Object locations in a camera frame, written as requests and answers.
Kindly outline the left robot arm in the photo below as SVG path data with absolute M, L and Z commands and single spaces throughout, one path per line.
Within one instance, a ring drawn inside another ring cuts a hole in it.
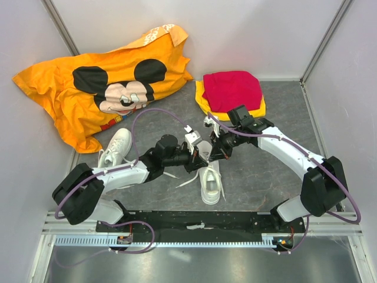
M 188 173 L 206 167 L 207 159 L 199 147 L 202 141 L 197 131 L 186 134 L 181 145 L 175 136 L 166 134 L 132 164 L 90 168 L 81 163 L 52 193 L 58 212 L 71 225 L 100 221 L 109 223 L 117 232 L 125 231 L 130 223 L 125 208 L 117 200 L 103 199 L 103 195 L 113 189 L 155 180 L 166 167 L 184 166 Z

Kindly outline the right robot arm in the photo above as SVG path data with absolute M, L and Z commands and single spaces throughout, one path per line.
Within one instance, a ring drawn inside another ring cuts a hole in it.
M 320 217 L 347 197 L 345 174 L 338 158 L 326 159 L 308 151 L 268 119 L 254 118 L 245 106 L 236 107 L 227 115 L 230 127 L 212 114 L 204 119 L 204 125 L 213 129 L 211 161 L 229 159 L 235 147 L 248 143 L 276 157 L 302 181 L 298 196 L 271 209 L 269 222 L 274 231 L 283 232 L 293 220 L 307 215 Z

